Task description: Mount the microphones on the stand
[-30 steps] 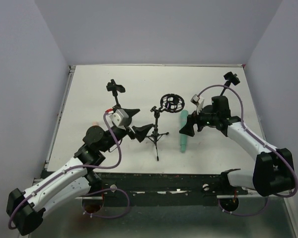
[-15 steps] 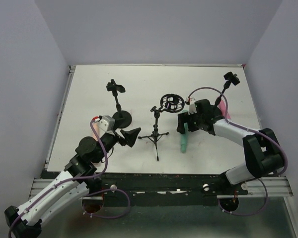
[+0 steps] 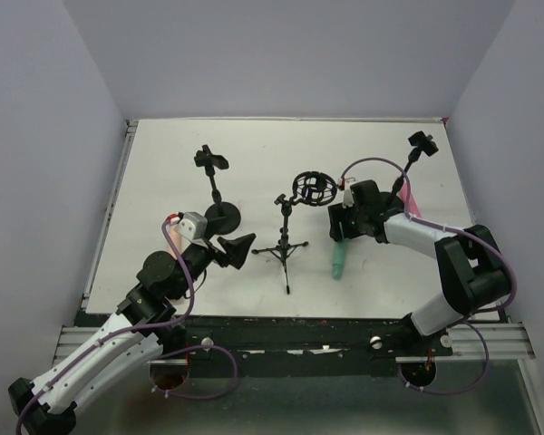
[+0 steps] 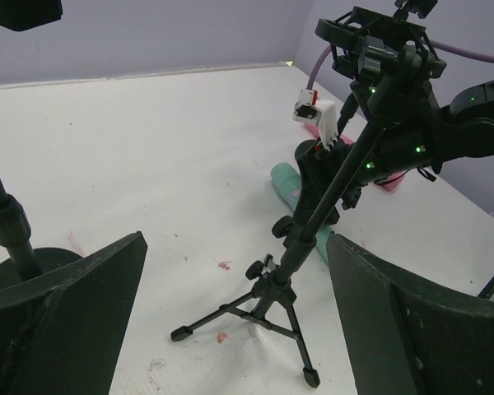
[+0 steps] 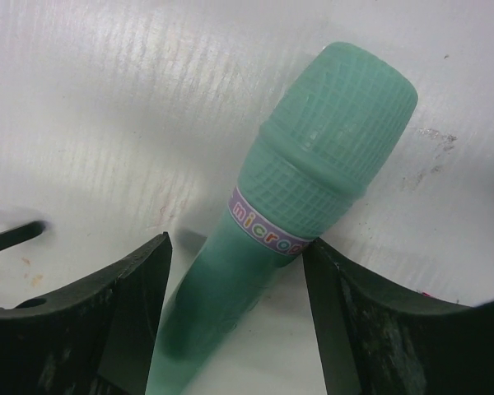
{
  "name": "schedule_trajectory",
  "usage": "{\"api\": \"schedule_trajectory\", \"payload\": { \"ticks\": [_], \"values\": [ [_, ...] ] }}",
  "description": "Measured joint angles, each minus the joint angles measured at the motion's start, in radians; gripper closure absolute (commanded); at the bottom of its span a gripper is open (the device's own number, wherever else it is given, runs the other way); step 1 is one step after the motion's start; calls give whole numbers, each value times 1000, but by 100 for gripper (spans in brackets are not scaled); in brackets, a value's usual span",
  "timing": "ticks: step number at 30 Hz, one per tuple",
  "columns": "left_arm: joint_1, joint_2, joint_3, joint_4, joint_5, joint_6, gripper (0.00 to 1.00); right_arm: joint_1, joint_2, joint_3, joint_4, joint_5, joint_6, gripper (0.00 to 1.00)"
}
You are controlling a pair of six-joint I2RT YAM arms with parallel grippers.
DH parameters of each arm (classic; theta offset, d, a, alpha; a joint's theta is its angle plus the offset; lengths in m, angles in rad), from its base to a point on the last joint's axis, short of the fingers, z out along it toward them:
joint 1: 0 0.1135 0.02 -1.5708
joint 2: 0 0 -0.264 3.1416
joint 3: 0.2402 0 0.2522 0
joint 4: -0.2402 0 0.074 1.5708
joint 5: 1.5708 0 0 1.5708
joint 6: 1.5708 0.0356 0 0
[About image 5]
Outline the black tripod shock-mount stand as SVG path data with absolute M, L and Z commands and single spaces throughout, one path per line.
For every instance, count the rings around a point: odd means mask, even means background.
M 46 225 L 43 221 L 32 221 L 0 233 L 0 251 L 9 249 L 44 233 Z

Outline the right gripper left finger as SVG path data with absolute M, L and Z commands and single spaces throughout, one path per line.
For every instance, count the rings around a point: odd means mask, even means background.
M 97 272 L 0 308 L 0 394 L 143 394 L 172 244 L 167 233 Z

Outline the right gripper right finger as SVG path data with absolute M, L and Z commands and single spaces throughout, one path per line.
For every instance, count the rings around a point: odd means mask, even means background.
M 330 394 L 494 394 L 494 300 L 409 290 L 318 239 L 305 279 Z

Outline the green toy microphone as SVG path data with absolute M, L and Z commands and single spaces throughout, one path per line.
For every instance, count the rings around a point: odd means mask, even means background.
M 366 192 L 417 106 L 413 84 L 335 42 L 261 124 L 225 211 L 161 314 L 146 391 L 180 394 L 276 273 Z

